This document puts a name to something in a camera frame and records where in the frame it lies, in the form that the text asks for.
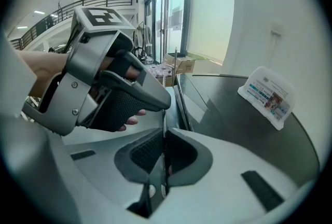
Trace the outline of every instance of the black mesh pad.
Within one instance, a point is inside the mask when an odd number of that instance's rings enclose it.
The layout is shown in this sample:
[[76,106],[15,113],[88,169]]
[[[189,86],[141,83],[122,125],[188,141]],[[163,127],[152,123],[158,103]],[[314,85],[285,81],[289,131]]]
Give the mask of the black mesh pad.
[[163,151],[162,129],[158,128],[120,148],[114,163],[121,174],[135,183],[148,183],[148,177]]
[[148,174],[162,153],[162,133],[150,138],[130,151],[130,159]]
[[100,108],[90,128],[116,132],[126,121],[147,104],[122,90],[112,90]]

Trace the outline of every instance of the balcony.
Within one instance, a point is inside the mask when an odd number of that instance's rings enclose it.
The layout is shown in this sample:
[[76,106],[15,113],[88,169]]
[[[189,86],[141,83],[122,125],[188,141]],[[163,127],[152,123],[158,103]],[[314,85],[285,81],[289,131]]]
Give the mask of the balcony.
[[22,38],[14,39],[10,42],[15,49],[23,50],[40,34],[47,31],[51,27],[71,18],[74,14],[74,9],[77,6],[117,7],[132,5],[133,0],[80,0],[54,11],[36,23],[32,28],[30,28],[22,36]]

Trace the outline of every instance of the black slot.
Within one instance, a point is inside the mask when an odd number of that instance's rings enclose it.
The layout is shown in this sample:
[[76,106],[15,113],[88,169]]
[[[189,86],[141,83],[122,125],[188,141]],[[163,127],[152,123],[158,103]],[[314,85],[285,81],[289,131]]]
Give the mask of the black slot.
[[89,42],[89,40],[90,40],[90,37],[83,36],[80,42],[83,43],[83,44],[87,44]]
[[80,160],[95,155],[93,150],[86,150],[80,153],[71,154],[73,160]]
[[148,218],[152,214],[151,203],[149,199],[149,184],[144,185],[140,201],[131,204],[127,210],[144,218]]
[[197,150],[176,135],[168,134],[167,147],[172,164],[172,174],[188,167],[197,158]]
[[247,171],[241,176],[267,211],[271,211],[284,202],[256,171]]
[[42,101],[40,102],[39,104],[39,111],[41,113],[45,113],[47,111],[47,108],[48,108],[48,105],[50,104],[51,102],[51,99],[53,98],[53,95],[58,87],[58,82],[61,81],[63,75],[57,75],[53,80],[52,82],[50,83],[48,89],[46,90],[44,96],[43,96],[43,99]]

